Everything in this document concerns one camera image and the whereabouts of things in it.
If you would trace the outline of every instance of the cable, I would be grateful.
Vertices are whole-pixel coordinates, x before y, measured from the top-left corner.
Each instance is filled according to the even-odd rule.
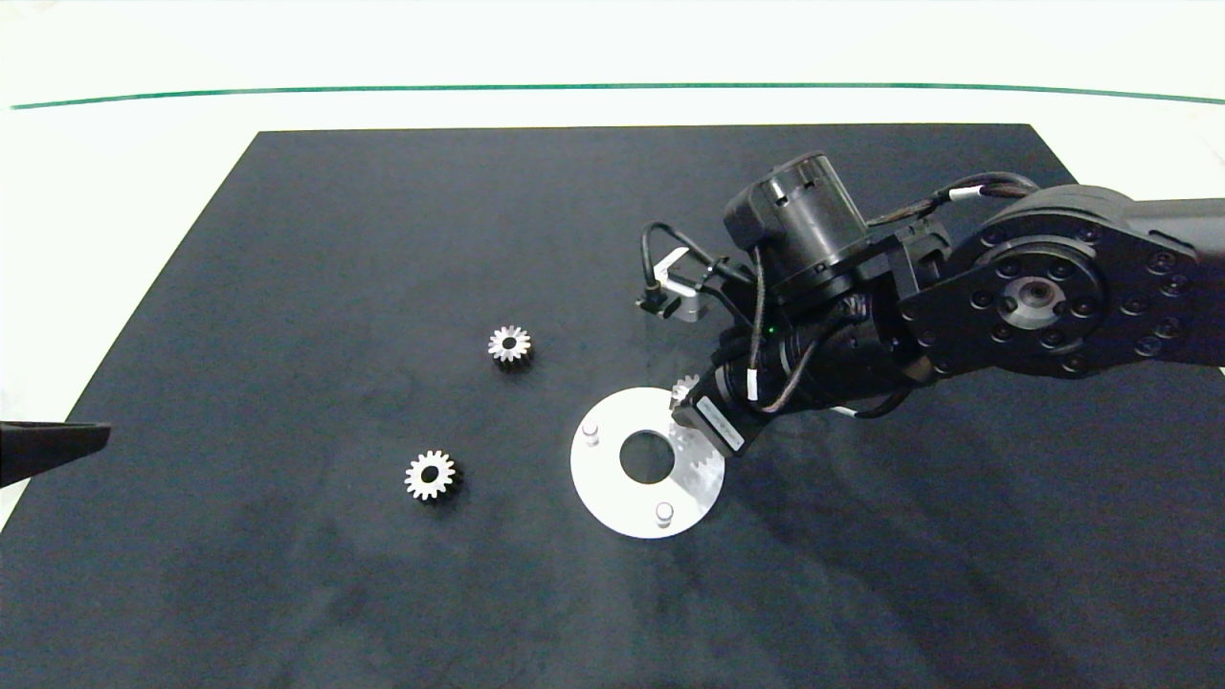
[[[663,232],[676,242],[684,244],[688,248],[695,259],[701,261],[707,268],[722,275],[723,277],[735,280],[736,282],[744,284],[753,283],[752,277],[729,267],[724,259],[714,259],[706,251],[706,249],[702,249],[697,242],[686,237],[681,230],[666,223],[652,222],[647,223],[647,226],[642,228],[642,276],[647,281],[647,289],[659,288],[659,281],[655,280],[655,262],[650,259],[650,233],[655,230]]]
[[[791,395],[794,395],[795,389],[800,386],[800,375],[809,365],[809,359],[812,358],[812,353],[816,352],[817,347],[826,341],[826,337],[827,336],[822,336],[812,342],[809,342],[809,346],[804,349],[804,354],[800,356],[799,363],[796,363],[795,368],[791,370],[791,375],[788,376],[786,385],[784,385],[783,391],[778,394],[778,398],[769,405],[758,408],[760,412],[767,414],[778,413],[779,409],[785,407],[786,403],[791,401]]]
[[[1034,180],[1016,173],[987,172],[971,174],[951,184],[946,184],[918,201],[911,201],[895,211],[867,221],[867,227],[888,224],[915,216],[924,217],[940,206],[952,201],[953,197],[951,196],[951,192],[953,190],[970,188],[978,188],[975,194],[978,196],[995,196],[1001,199],[1023,199],[1041,189],[1034,183]]]
[[[753,245],[753,271],[757,272],[757,302],[753,310],[753,335],[748,345],[748,370],[745,374],[750,402],[757,401],[757,363],[761,360],[762,320],[766,318],[766,271],[762,270],[762,250],[758,245]]]
[[[713,287],[707,287],[706,284],[699,284],[697,291],[702,292],[703,294],[709,294],[715,299],[718,299],[719,303],[723,304],[723,308],[728,309],[728,313],[731,314],[731,318],[742,322],[746,327],[753,326],[753,321],[750,320],[748,316],[746,316],[745,314],[740,313],[740,309],[737,309],[736,305],[731,303],[731,299],[729,299],[728,295],[724,294],[723,292]]]
[[[907,387],[905,390],[898,390],[897,392],[889,395],[883,402],[872,407],[871,409],[864,409],[862,412],[855,412],[855,418],[881,418],[884,414],[898,408],[902,402],[905,402],[907,397],[910,396],[913,387]]]

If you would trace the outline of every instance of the metal disc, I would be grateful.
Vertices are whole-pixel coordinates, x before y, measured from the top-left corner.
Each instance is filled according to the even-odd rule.
[[[697,523],[723,488],[724,457],[701,433],[673,422],[671,392],[631,387],[587,412],[570,447],[575,489],[604,526],[635,538],[675,536]],[[621,445],[652,433],[673,449],[673,471],[638,483],[621,468]]]

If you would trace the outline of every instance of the green line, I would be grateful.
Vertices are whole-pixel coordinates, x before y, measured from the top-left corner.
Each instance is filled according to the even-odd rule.
[[[1058,86],[1013,86],[1003,83],[922,83],[922,82],[693,82],[693,83],[447,83],[420,86],[287,86],[277,88],[212,88],[203,91],[163,91],[158,93],[130,93],[126,96],[99,96],[44,103],[10,105],[13,110],[59,108],[62,105],[89,105],[119,101],[149,101],[154,98],[192,98],[196,96],[250,96],[257,93],[350,93],[376,91],[631,91],[631,89],[681,89],[681,88],[929,88],[943,91],[1019,91],[1025,93],[1063,93],[1073,96],[1106,96],[1110,98],[1140,98],[1145,101],[1172,101],[1177,103],[1202,103],[1225,105],[1225,98],[1204,96],[1175,96],[1171,93],[1142,93],[1138,91],[1104,91],[1100,88],[1063,88]]]

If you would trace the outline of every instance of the black mat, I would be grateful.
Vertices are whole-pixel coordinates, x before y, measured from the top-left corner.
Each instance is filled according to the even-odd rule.
[[[676,538],[586,511],[586,409],[726,324],[633,308],[638,228],[730,253],[726,200],[818,148],[865,215],[1072,179],[1027,126],[260,135],[72,414],[110,446],[0,535],[0,684],[1220,685],[1215,369],[982,371],[777,422]],[[484,352],[510,322],[524,375]],[[450,509],[403,490],[430,447]]]

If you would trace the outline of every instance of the screw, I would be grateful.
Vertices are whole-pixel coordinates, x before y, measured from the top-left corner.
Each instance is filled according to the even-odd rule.
[[[1084,373],[1084,368],[1089,365],[1084,358],[1084,354],[1071,354],[1063,359],[1063,370],[1068,373]]]
[[[1093,297],[1080,297],[1072,304],[1072,313],[1084,318],[1091,316],[1098,311],[1098,302]]]
[[[1156,335],[1158,337],[1161,337],[1164,340],[1172,340],[1177,337],[1181,332],[1182,332],[1182,322],[1174,316],[1166,316],[1161,319],[1161,322],[1156,324],[1156,327],[1153,329],[1153,335]]]
[[[1147,297],[1128,297],[1123,300],[1123,313],[1129,316],[1138,316],[1148,310]]]
[[[655,525],[659,526],[659,528],[665,528],[673,522],[673,514],[674,510],[671,503],[659,503],[655,505]]]
[[[1063,333],[1060,332],[1058,330],[1047,330],[1046,332],[1042,333],[1040,341],[1042,343],[1042,347],[1050,347],[1051,349],[1054,349],[1055,347],[1058,347],[1060,345],[1063,343]]]
[[[600,436],[599,436],[600,427],[599,427],[598,423],[595,423],[592,419],[587,419],[587,421],[583,422],[583,429],[582,430],[583,430],[583,435],[587,436],[587,446],[588,447],[594,447],[595,445],[600,444]]]
[[[1161,293],[1166,297],[1181,297],[1191,287],[1191,281],[1185,275],[1171,275],[1161,281]]]
[[[1156,254],[1149,256],[1148,267],[1150,271],[1161,275],[1174,270],[1175,262],[1177,262],[1177,259],[1174,254],[1169,251],[1158,251]]]
[[[1017,259],[1005,259],[996,266],[996,272],[1000,273],[1000,277],[1017,277],[1020,275],[1020,261]]]
[[[1142,357],[1155,357],[1161,351],[1161,341],[1145,335],[1136,341],[1136,353]]]
[[[1071,261],[1057,259],[1051,264],[1051,277],[1055,280],[1067,280],[1076,272],[1076,266]]]

